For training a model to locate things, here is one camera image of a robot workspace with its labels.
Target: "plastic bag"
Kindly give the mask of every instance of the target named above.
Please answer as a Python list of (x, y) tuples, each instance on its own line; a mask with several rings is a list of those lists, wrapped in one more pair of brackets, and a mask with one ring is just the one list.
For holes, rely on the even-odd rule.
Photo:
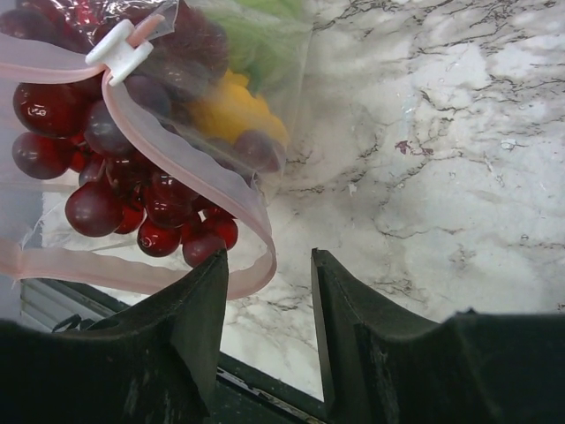
[[(311, 27), (243, 0), (178, 1), (0, 6), (3, 274), (151, 294), (235, 244), (229, 299), (272, 278), (266, 198), (283, 172)], [(125, 19), (137, 25), (131, 46), (153, 48), (122, 83), (92, 58)], [(255, 37), (246, 56), (231, 21), (286, 42)], [(40, 216), (19, 208), (39, 196)]]

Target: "white bag clip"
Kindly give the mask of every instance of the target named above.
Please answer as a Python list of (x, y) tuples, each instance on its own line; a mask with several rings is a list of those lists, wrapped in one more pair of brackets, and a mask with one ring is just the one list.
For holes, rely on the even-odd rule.
[(150, 42), (142, 42), (136, 48), (127, 42), (134, 29), (129, 19), (122, 20), (87, 55), (88, 65), (105, 64), (109, 67), (109, 84), (112, 87), (124, 81), (153, 51)]

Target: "grape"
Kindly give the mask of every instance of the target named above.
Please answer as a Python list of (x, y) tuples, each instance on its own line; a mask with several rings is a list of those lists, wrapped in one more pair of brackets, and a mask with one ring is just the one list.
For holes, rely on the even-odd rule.
[(198, 197), (192, 189), (164, 172), (154, 172), (151, 187), (157, 198), (173, 205), (189, 205)]
[(204, 228), (213, 231), (220, 236), (226, 244), (228, 250), (232, 249), (237, 243), (239, 229), (233, 219), (223, 216), (212, 216), (204, 221)]
[(85, 169), (87, 163), (88, 159), (77, 150), (72, 155), (71, 165), (69, 165), (69, 168), (71, 168), (75, 172), (81, 172)]
[(104, 74), (99, 73), (89, 79), (69, 84), (71, 87), (79, 91), (89, 101), (96, 102), (102, 99), (102, 78)]
[(254, 170), (263, 170), (271, 165), (272, 161), (278, 166), (274, 143), (276, 141), (263, 131), (247, 130), (237, 137), (233, 148), (243, 163)]
[(206, 35), (207, 26), (208, 21), (202, 11), (180, 2), (175, 31), (156, 39), (155, 47), (157, 49), (164, 47), (176, 53), (182, 51), (183, 55), (179, 57), (189, 56), (192, 51), (199, 48)]
[(161, 228), (149, 219), (139, 227), (138, 246), (144, 254), (162, 258), (174, 253), (179, 245), (179, 228)]
[(163, 228), (181, 227), (192, 213), (190, 203), (185, 205), (168, 203), (157, 197), (152, 187), (144, 190), (143, 201), (149, 219)]
[(182, 243), (184, 243), (186, 239), (191, 238), (193, 234), (200, 231), (201, 226), (202, 220), (200, 219), (200, 215), (198, 215), (198, 212), (192, 212), (185, 225), (180, 229)]
[(71, 227), (88, 237), (108, 236), (124, 219), (121, 201), (102, 182), (87, 182), (71, 194), (64, 213)]
[(14, 9), (0, 15), (0, 33), (22, 40), (52, 43), (55, 26), (44, 15), (31, 9)]
[(225, 249), (226, 243), (212, 231), (200, 231), (184, 240), (183, 256), (191, 267), (199, 266), (208, 256)]
[(36, 179), (62, 176), (71, 166), (74, 146), (69, 140), (54, 140), (25, 132), (11, 147), (16, 166), (26, 175)]
[(175, 102), (191, 102), (200, 98), (210, 78), (210, 72), (202, 64), (166, 49), (154, 50), (152, 56), (141, 64), (139, 72), (158, 81)]
[(134, 102), (158, 117), (170, 115), (170, 99), (165, 89), (153, 79), (134, 75), (125, 80), (127, 92)]
[(72, 137), (84, 128), (87, 103), (68, 84), (19, 84), (13, 106), (29, 131), (45, 137)]
[(219, 206), (214, 205), (211, 208), (204, 209), (204, 217), (211, 218), (213, 216), (214, 217), (221, 216), (228, 219), (234, 219), (231, 213), (229, 213), (227, 210), (220, 208)]
[(124, 219), (114, 232), (116, 234), (131, 234), (139, 228), (144, 218), (145, 210), (140, 201), (131, 201), (130, 204), (124, 204)]
[(228, 35), (222, 26), (209, 22), (200, 47), (199, 61), (219, 80), (228, 70), (230, 50)]
[(96, 102), (88, 112), (85, 139), (102, 156), (128, 157), (136, 151), (117, 127), (104, 101)]
[(209, 208), (217, 208), (217, 206), (209, 201), (206, 197), (199, 196), (194, 201), (192, 201), (192, 210), (194, 212), (200, 212)]
[(87, 166), (79, 174), (79, 186), (93, 181), (101, 181), (104, 177), (104, 171), (104, 158), (97, 154), (92, 155)]
[(149, 181), (154, 165), (140, 152), (135, 151), (131, 157), (109, 159), (107, 168), (110, 183), (119, 192), (124, 193)]

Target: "marble countertop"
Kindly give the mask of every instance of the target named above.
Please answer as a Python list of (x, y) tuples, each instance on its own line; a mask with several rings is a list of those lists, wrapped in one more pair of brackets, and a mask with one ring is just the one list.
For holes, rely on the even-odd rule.
[[(430, 319), (565, 305), (565, 3), (309, 0), (278, 272), (222, 350), (321, 398), (311, 249)], [(132, 303), (140, 296), (109, 291)]]

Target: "resealable bag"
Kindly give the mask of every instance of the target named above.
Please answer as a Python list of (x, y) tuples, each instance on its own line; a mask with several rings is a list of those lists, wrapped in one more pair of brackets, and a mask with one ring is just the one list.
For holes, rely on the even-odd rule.
[(221, 240), (229, 299), (270, 281), (311, 27), (246, 1), (0, 6), (1, 273), (151, 294)]

